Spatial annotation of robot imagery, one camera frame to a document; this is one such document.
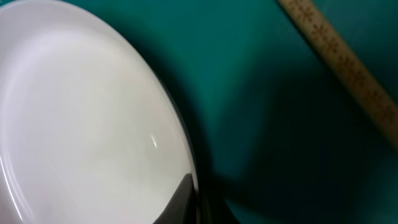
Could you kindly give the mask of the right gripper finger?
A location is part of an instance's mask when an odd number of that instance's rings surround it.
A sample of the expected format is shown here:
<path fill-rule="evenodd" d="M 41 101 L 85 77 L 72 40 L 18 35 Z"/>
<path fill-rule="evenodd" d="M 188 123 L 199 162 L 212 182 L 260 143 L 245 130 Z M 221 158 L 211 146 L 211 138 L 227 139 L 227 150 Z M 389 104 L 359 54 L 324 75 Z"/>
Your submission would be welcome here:
<path fill-rule="evenodd" d="M 193 178 L 186 174 L 154 224 L 196 224 L 197 205 Z"/>

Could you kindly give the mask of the white round plate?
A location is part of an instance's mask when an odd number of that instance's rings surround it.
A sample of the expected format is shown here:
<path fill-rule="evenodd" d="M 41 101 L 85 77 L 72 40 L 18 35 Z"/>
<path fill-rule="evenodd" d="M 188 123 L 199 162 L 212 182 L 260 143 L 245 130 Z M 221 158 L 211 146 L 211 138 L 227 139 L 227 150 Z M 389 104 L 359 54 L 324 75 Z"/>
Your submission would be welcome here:
<path fill-rule="evenodd" d="M 154 223 L 190 144 L 133 46 L 62 1 L 1 7 L 1 222 Z"/>

